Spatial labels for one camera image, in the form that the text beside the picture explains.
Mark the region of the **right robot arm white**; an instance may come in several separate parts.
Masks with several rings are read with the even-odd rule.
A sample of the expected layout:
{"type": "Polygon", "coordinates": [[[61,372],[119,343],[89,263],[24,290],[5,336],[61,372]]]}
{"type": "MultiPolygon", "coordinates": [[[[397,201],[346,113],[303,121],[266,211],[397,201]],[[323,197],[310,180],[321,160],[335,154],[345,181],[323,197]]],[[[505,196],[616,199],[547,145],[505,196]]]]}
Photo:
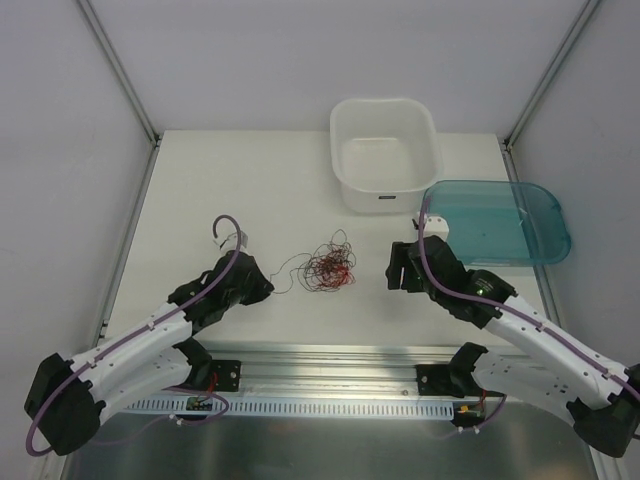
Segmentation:
{"type": "Polygon", "coordinates": [[[572,427],[593,449],[620,458],[639,429],[639,368],[582,344],[546,319],[516,289],[482,269],[468,269],[437,236],[395,242],[387,287],[425,293],[455,319],[517,347],[536,367],[515,364],[472,342],[418,380],[430,393],[457,398],[481,391],[514,397],[572,427]]]}

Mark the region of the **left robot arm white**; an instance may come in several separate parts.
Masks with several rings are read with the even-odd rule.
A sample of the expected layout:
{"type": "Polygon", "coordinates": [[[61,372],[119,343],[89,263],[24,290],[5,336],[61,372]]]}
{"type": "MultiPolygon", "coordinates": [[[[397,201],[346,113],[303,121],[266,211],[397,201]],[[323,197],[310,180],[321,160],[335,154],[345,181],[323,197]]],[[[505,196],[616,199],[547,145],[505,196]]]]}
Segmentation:
{"type": "Polygon", "coordinates": [[[59,353],[45,358],[24,405],[32,420],[28,454],[70,454],[114,414],[159,390],[212,392],[229,377],[196,334],[234,306],[259,303],[273,290],[253,256],[228,252],[127,332],[69,359],[59,353]]]}

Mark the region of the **teal transparent plastic bin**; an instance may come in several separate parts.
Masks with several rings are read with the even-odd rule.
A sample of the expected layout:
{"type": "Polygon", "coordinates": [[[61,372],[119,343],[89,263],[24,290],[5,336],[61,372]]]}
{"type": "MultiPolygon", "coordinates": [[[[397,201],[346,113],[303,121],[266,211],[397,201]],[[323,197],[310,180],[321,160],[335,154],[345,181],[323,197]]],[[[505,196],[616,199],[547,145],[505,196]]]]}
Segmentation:
{"type": "Polygon", "coordinates": [[[427,214],[447,223],[447,243],[466,265],[552,265],[570,252],[560,203],[536,184],[444,180],[425,199],[427,214]]]}

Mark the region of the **white plastic tub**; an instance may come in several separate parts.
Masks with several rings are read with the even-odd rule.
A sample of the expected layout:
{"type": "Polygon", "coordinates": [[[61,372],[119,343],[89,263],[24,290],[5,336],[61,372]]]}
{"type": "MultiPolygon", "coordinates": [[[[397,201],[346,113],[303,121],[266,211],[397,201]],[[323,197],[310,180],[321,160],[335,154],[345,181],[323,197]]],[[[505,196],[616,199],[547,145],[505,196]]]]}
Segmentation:
{"type": "Polygon", "coordinates": [[[444,161],[433,117],[409,98],[347,99],[329,118],[330,155],[345,205],[359,214],[419,209],[444,161]]]}

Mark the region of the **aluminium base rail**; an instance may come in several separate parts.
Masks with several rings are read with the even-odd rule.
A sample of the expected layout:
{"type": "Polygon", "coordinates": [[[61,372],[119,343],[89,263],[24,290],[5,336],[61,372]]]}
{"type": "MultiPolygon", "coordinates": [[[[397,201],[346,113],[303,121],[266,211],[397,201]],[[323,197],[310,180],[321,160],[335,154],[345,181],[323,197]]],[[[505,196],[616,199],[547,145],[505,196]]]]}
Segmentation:
{"type": "Polygon", "coordinates": [[[444,375],[452,347],[378,348],[208,343],[146,353],[139,365],[95,359],[79,375],[99,398],[134,388],[133,399],[161,391],[205,396],[441,396],[429,385],[444,375]]]}

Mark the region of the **aluminium frame post right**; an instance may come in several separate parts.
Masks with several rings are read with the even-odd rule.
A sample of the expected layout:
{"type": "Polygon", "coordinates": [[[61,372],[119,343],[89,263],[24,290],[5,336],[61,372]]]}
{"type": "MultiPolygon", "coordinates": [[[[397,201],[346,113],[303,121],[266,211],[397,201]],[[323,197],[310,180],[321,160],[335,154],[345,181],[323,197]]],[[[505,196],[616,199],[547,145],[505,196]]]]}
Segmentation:
{"type": "Polygon", "coordinates": [[[549,62],[545,66],[542,75],[528,96],[514,125],[504,139],[504,146],[508,153],[513,151],[515,144],[530,123],[539,105],[549,93],[576,45],[585,34],[603,4],[604,1],[602,0],[587,0],[582,2],[577,14],[571,21],[549,62]]]}

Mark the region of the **aluminium frame post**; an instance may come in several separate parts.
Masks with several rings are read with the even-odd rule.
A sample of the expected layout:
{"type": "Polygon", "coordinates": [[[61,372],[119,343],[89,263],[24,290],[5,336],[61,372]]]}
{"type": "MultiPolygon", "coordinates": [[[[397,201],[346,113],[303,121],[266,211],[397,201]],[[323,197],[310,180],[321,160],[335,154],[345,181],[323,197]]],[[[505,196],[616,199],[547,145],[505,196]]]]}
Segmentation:
{"type": "Polygon", "coordinates": [[[576,45],[585,34],[603,4],[604,1],[602,0],[587,0],[582,2],[577,14],[571,21],[549,62],[545,66],[542,75],[528,96],[514,125],[504,139],[504,146],[508,153],[513,151],[515,144],[530,123],[539,105],[549,93],[576,45]]]}
{"type": "Polygon", "coordinates": [[[124,94],[124,97],[134,113],[136,120],[141,126],[145,137],[152,146],[157,146],[161,141],[161,135],[154,127],[149,114],[143,106],[143,103],[136,92],[136,89],[95,9],[95,6],[93,5],[93,2],[89,0],[75,0],[74,4],[78,8],[79,13],[83,17],[92,36],[97,42],[98,48],[100,49],[109,69],[115,76],[116,82],[124,94]]]}

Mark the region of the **aluminium frame post left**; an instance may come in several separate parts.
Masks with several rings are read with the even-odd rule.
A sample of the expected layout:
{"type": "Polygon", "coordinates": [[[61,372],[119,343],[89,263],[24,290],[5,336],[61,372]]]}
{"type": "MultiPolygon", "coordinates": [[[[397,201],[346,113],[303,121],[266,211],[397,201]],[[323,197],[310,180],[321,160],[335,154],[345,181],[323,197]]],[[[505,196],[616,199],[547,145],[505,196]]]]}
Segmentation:
{"type": "Polygon", "coordinates": [[[115,76],[116,82],[124,94],[124,97],[134,113],[136,120],[141,126],[145,137],[152,146],[157,146],[161,141],[161,135],[154,127],[149,114],[143,106],[143,103],[136,92],[136,89],[95,9],[95,6],[93,5],[93,2],[89,0],[75,0],[74,4],[78,8],[79,13],[83,17],[92,36],[97,42],[98,48],[100,49],[109,69],[115,76]]]}

